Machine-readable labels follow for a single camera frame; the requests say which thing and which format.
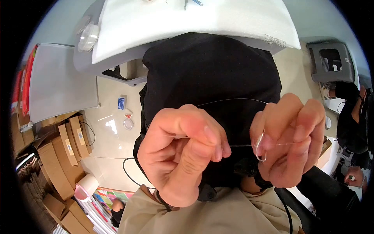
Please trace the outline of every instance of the hand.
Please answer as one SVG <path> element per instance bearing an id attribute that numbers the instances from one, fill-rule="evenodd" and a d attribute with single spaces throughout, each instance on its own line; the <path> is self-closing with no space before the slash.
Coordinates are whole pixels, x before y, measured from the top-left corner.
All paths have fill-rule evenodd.
<path id="1" fill-rule="evenodd" d="M 190 139 L 175 139 L 175 135 Z M 230 154 L 222 126 L 205 110 L 189 104 L 156 114 L 140 145 L 138 160 L 166 203 L 187 207 L 199 196 L 198 186 L 208 163 Z"/>
<path id="2" fill-rule="evenodd" d="M 364 100 L 366 98 L 366 89 L 365 89 L 365 86 L 363 85 L 360 86 L 360 97 L 362 97 L 362 99 Z"/>
<path id="3" fill-rule="evenodd" d="M 264 132 L 257 151 L 253 148 L 258 156 L 267 157 L 258 164 L 261 177 L 277 188 L 296 186 L 321 154 L 324 129 L 325 109 L 317 100 L 309 99 L 303 105 L 288 93 L 277 104 L 267 104 L 255 115 L 249 131 L 252 143 Z"/>
<path id="4" fill-rule="evenodd" d="M 355 179 L 351 180 L 349 179 L 349 176 L 354 176 Z M 344 182 L 350 186 L 360 187 L 363 179 L 364 173 L 361 171 L 361 168 L 359 166 L 355 166 L 348 169 Z"/>

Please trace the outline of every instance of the fingernail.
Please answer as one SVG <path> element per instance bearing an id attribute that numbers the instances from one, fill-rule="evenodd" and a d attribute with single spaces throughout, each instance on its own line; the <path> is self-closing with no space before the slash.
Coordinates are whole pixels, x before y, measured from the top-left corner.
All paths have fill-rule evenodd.
<path id="1" fill-rule="evenodd" d="M 216 146 L 215 147 L 215 158 L 218 160 L 218 161 L 221 161 L 222 159 L 222 148 L 221 146 Z"/>
<path id="2" fill-rule="evenodd" d="M 256 156 L 261 156 L 262 155 L 262 145 L 259 145 L 256 149 L 255 149 L 255 155 Z"/>
<path id="3" fill-rule="evenodd" d="M 231 148 L 230 148 L 229 142 L 223 143 L 223 151 L 227 154 L 231 154 Z"/>
<path id="4" fill-rule="evenodd" d="M 213 144 L 217 143 L 217 137 L 208 125 L 204 127 L 204 133 L 208 141 L 210 141 Z"/>
<path id="5" fill-rule="evenodd" d="M 262 137 L 260 145 L 262 146 L 263 149 L 265 149 L 266 151 L 268 151 L 268 150 L 271 150 L 271 149 L 274 148 L 275 142 L 273 141 L 273 139 L 268 134 L 265 134 Z"/>
<path id="6" fill-rule="evenodd" d="M 295 142 L 301 142 L 305 138 L 305 127 L 302 125 L 299 125 L 296 127 L 295 135 L 294 135 L 294 141 Z"/>

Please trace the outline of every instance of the plastic container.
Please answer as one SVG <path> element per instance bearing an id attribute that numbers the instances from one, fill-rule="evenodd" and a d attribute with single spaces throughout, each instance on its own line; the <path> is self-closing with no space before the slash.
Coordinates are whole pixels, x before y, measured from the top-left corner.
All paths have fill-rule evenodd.
<path id="1" fill-rule="evenodd" d="M 81 202 L 88 202 L 99 186 L 99 182 L 93 175 L 87 174 L 75 186 L 74 197 Z"/>
<path id="2" fill-rule="evenodd" d="M 89 52 L 92 50 L 97 38 L 99 37 L 99 26 L 90 22 L 80 35 L 78 43 L 79 52 Z"/>

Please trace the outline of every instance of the clear plastic lid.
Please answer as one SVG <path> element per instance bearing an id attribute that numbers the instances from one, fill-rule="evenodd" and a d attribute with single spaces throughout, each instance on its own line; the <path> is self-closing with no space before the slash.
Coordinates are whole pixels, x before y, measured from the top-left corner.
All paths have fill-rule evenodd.
<path id="1" fill-rule="evenodd" d="M 123 126 L 127 130 L 131 130 L 134 127 L 134 122 L 131 119 L 125 119 L 123 122 Z"/>
<path id="2" fill-rule="evenodd" d="M 78 43 L 78 51 L 82 52 L 89 52 L 97 38 L 99 37 L 99 26 L 95 25 L 94 22 L 90 22 L 86 28 L 83 30 L 82 34 L 80 35 L 80 40 Z"/>
<path id="3" fill-rule="evenodd" d="M 86 26 L 90 22 L 90 19 L 91 19 L 91 17 L 89 15 L 86 15 L 86 16 L 83 16 L 78 21 L 78 23 L 75 25 L 75 28 L 74 28 L 74 32 L 75 32 L 76 35 L 81 33 L 86 28 Z"/>

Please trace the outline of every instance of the bracelet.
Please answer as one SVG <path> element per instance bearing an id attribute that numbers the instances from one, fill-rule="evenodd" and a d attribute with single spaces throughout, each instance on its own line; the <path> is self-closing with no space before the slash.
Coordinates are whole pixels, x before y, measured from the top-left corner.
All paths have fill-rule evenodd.
<path id="1" fill-rule="evenodd" d="M 166 208 L 166 211 L 167 212 L 170 212 L 171 211 L 171 207 L 168 203 L 166 203 L 160 196 L 160 192 L 156 189 L 156 198 L 160 201 L 161 204 L 163 204 Z"/>
<path id="2" fill-rule="evenodd" d="M 364 182 L 365 182 L 365 178 L 366 178 L 366 176 L 364 175 L 364 176 L 363 176 L 363 178 L 362 178 L 362 183 L 361 183 L 361 185 L 360 185 L 360 187 L 359 187 L 359 188 L 362 188 L 362 186 L 364 185 Z"/>

